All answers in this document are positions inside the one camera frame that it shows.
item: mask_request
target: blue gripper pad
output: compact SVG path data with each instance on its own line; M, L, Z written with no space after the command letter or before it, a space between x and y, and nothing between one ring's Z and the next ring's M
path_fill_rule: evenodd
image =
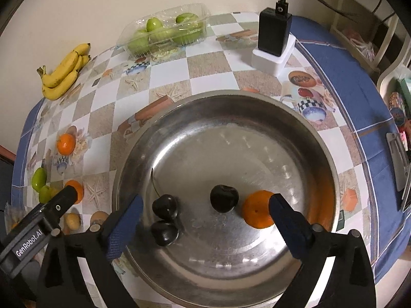
M144 203L140 195L135 196L128 208L124 211L122 217L114 227L107 239L106 258L109 261L119 258L126 245L131 241L135 232L137 223L143 214Z

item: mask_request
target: orange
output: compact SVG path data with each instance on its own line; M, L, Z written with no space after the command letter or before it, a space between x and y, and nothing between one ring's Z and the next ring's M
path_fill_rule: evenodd
M61 155L70 155L76 146L76 139L71 134L65 133L57 140L57 150Z
M247 197L242 205L242 217L248 225L263 229L274 224L268 210L268 201L273 194L270 191L259 190Z
M73 179L71 181L68 181L67 183L65 183L64 187L66 187L67 185L71 185L73 188L76 189L76 191L77 191L77 201L75 202L75 204L78 204L80 201L83 200L83 197L84 197L84 188L83 188L83 186L78 181L75 181Z

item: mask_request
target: tablecloth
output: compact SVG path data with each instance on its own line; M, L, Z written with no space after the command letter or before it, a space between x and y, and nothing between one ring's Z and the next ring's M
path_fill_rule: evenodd
M139 128L136 112L165 95L178 101L204 91L252 88L300 112L324 140L340 181L338 232L360 231L377 282L405 248L411 225L406 221L410 213L397 208L385 142L385 134L396 127L371 79L331 34L308 19L293 19L291 32L297 42L277 78L251 67L258 14L215 15L209 22L204 42L146 59L130 61L122 48L112 47L84 67L61 99L40 101L20 139L12 204L30 211L38 203L30 180L43 165L51 186L61 188L69 179L83 183L84 199L73 208L81 215L80 230L86 230L92 213L111 212L126 134ZM64 157L55 142L70 126L76 126L78 147ZM116 266L140 306L171 304L136 277L125 259ZM87 272L85 278L97 293Z

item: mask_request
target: beige wall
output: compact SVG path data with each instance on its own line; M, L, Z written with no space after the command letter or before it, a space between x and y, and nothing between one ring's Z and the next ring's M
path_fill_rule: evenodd
M337 0L326 0L336 5ZM276 0L25 0L0 37L0 145L15 152L25 118L42 98L36 69L53 69L75 45L91 55L114 45L127 23L161 9L204 2L211 13L261 11ZM288 0L289 11L329 25L332 12L315 0Z

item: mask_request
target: metal bowl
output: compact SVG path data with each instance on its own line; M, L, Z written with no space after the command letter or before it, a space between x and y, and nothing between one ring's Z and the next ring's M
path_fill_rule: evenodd
M135 135L116 173L113 210L140 194L144 213L127 258L157 292L185 307L247 307L275 301L300 262L276 226L254 229L241 217L256 190L281 193L310 223L335 230L338 175L324 142L300 115L269 97L213 91L182 101ZM150 232L160 194L178 198L177 240L165 248ZM240 201L220 214L210 204L217 184Z

